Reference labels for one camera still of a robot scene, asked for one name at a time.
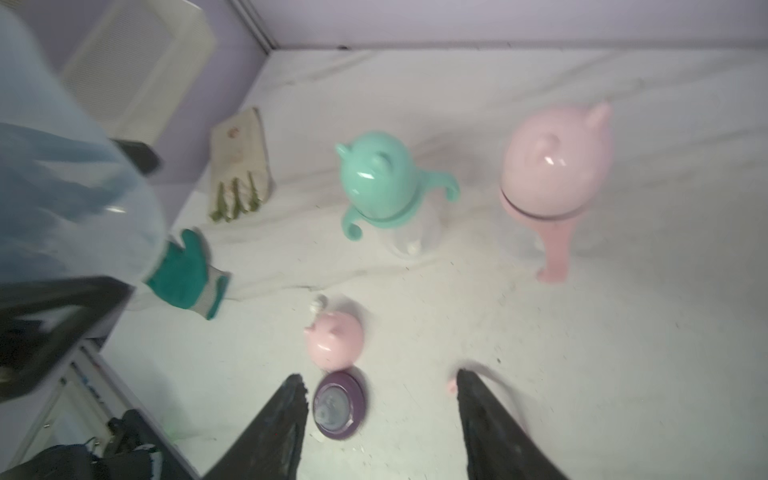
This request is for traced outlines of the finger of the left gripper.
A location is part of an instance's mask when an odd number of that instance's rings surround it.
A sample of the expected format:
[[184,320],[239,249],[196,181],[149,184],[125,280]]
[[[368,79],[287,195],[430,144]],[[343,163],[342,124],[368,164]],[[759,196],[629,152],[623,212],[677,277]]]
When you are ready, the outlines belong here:
[[3,284],[1,399],[34,391],[131,293],[130,285],[107,276]]

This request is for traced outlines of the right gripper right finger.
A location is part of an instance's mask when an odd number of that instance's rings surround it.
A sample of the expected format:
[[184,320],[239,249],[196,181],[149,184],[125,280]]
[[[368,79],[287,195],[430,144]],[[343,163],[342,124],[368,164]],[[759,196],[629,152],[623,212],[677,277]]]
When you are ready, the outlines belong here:
[[460,369],[455,383],[470,479],[566,480],[477,373]]

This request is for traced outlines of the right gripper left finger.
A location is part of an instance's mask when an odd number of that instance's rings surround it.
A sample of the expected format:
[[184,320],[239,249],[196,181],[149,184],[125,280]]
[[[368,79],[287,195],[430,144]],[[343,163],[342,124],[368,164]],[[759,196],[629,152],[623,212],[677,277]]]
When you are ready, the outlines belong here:
[[292,374],[204,477],[295,480],[308,414],[307,388],[299,374]]

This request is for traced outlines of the purple nipple collar front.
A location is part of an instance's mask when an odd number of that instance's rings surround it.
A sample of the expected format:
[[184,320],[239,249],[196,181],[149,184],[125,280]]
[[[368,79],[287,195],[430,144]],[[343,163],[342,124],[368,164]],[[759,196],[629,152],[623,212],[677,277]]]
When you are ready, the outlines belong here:
[[348,370],[332,372],[319,383],[312,401],[313,421],[332,440],[346,440],[362,426],[367,414],[363,385]]

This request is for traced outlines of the clear baby bottle front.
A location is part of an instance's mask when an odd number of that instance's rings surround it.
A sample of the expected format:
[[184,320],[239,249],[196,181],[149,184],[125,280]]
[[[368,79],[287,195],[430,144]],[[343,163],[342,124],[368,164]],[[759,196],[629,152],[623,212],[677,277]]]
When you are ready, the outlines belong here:
[[403,259],[416,259],[434,253],[440,243],[442,224],[433,203],[425,200],[403,225],[379,231],[388,251]]

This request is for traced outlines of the teal bottle cap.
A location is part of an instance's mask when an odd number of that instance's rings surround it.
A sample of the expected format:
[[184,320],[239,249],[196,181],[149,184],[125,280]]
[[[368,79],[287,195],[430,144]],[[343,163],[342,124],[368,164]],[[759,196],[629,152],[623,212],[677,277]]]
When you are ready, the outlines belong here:
[[340,180],[351,204],[367,219],[399,216],[416,196],[419,173],[406,146],[381,131],[338,143]]

